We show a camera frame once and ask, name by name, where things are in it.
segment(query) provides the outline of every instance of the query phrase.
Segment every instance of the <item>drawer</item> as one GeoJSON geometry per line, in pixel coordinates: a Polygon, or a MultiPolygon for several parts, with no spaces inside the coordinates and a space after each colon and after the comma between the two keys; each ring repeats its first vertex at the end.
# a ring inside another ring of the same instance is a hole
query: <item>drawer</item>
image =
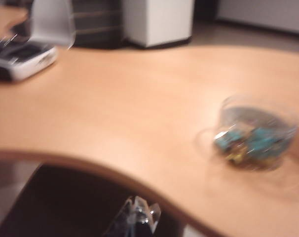
{"type": "Polygon", "coordinates": [[[117,12],[101,16],[76,17],[74,21],[76,30],[122,25],[121,13],[117,12]]]}
{"type": "Polygon", "coordinates": [[[72,0],[73,12],[121,10],[120,0],[72,0]]]}

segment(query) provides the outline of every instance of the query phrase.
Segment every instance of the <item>trash can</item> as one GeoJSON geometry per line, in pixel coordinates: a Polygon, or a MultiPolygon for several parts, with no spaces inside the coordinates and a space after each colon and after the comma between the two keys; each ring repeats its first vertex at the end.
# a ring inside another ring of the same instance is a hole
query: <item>trash can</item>
{"type": "Polygon", "coordinates": [[[188,43],[194,0],[123,0],[126,39],[143,48],[188,43]]]}

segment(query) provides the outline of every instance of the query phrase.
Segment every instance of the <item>clear glass bowl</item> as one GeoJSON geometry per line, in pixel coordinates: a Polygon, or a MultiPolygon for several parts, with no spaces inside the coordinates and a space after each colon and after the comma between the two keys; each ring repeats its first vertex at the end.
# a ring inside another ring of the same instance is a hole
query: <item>clear glass bowl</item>
{"type": "Polygon", "coordinates": [[[232,96],[223,101],[214,144],[234,165],[276,168],[298,121],[291,109],[277,103],[232,96]]]}

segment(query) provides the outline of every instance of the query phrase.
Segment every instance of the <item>candy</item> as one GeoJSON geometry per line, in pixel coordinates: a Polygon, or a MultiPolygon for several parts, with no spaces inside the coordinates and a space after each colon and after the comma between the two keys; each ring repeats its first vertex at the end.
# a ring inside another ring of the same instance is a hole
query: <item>candy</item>
{"type": "Polygon", "coordinates": [[[220,132],[215,137],[215,144],[225,152],[230,149],[233,142],[239,141],[242,138],[242,133],[238,130],[220,132]]]}

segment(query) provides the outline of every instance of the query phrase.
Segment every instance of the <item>wooden desk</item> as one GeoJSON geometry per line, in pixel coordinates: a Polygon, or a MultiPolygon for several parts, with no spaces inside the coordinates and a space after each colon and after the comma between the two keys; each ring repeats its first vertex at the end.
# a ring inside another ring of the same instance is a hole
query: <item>wooden desk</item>
{"type": "Polygon", "coordinates": [[[299,112],[299,54],[237,46],[59,53],[22,83],[0,82],[0,160],[98,173],[202,231],[299,237],[298,143],[279,169],[249,172],[214,159],[200,133],[236,93],[299,112]]]}
{"type": "Polygon", "coordinates": [[[10,28],[23,22],[27,18],[28,11],[23,8],[0,6],[0,39],[9,37],[10,28]]]}

